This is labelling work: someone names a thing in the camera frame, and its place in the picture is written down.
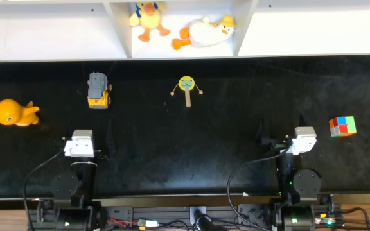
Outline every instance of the toy truck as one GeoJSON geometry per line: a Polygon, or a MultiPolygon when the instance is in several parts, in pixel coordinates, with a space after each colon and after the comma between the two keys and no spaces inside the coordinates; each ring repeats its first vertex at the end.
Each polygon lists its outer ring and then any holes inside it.
{"type": "Polygon", "coordinates": [[[109,93],[112,85],[107,76],[102,73],[89,74],[88,80],[88,105],[92,109],[107,109],[110,105],[109,93]]]}

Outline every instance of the rubik's cube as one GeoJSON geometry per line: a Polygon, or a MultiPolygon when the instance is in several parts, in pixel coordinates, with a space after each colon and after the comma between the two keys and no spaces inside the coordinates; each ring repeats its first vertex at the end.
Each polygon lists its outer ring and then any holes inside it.
{"type": "Polygon", "coordinates": [[[353,116],[336,117],[329,121],[332,137],[350,136],[357,132],[353,116]]]}

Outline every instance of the wooden floor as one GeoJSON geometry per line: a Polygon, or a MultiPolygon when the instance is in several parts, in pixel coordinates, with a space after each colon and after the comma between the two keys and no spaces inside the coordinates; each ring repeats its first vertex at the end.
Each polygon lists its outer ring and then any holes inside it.
{"type": "MultiPolygon", "coordinates": [[[[345,209],[352,209],[354,207],[362,207],[364,208],[370,219],[370,204],[352,204],[352,205],[343,205],[342,208],[345,209]]],[[[352,214],[344,215],[345,220],[347,221],[357,221],[361,222],[362,224],[352,224],[346,225],[347,229],[352,230],[350,227],[359,227],[365,228],[366,224],[364,223],[365,217],[364,214],[360,211],[356,211],[352,214]]],[[[16,231],[16,230],[26,230],[26,216],[23,210],[0,210],[0,231],[16,231]]]]}

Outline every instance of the red square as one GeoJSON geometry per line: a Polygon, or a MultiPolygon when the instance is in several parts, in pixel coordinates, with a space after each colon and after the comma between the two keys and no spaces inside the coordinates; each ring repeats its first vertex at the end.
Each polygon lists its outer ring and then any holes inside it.
{"type": "Polygon", "coordinates": [[[339,125],[339,132],[340,133],[347,133],[348,132],[348,126],[347,125],[339,125]]]}
{"type": "Polygon", "coordinates": [[[338,118],[333,119],[333,126],[338,126],[338,118]]]}

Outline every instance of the black tabletop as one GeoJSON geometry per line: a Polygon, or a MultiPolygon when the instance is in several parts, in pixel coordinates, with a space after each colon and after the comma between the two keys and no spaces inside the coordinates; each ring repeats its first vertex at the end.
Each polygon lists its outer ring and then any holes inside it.
{"type": "MultiPolygon", "coordinates": [[[[19,198],[26,174],[53,156],[73,129],[92,129],[99,161],[96,198],[225,193],[239,164],[265,157],[256,143],[261,117],[274,138],[292,134],[302,114],[317,144],[301,155],[322,175],[326,193],[370,193],[370,56],[0,64],[0,101],[40,107],[40,123],[0,125],[0,198],[19,198]],[[112,107],[87,105],[90,72],[109,75],[112,107]],[[190,75],[204,91],[170,92],[190,75]],[[357,134],[331,137],[328,121],[354,116],[357,134]]],[[[70,168],[57,157],[29,181],[30,196],[49,196],[51,179],[70,168]]],[[[232,192],[276,194],[273,160],[247,166],[232,192]]]]}

